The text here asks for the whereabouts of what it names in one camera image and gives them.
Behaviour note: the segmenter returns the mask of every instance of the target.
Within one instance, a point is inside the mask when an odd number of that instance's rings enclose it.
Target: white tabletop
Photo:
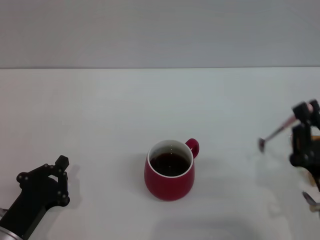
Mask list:
[[[69,157],[70,204],[50,209],[32,240],[318,240],[320,199],[288,155],[290,130],[265,137],[312,98],[320,68],[0,70],[0,207],[16,176]],[[195,182],[157,200],[148,149],[195,138]]]

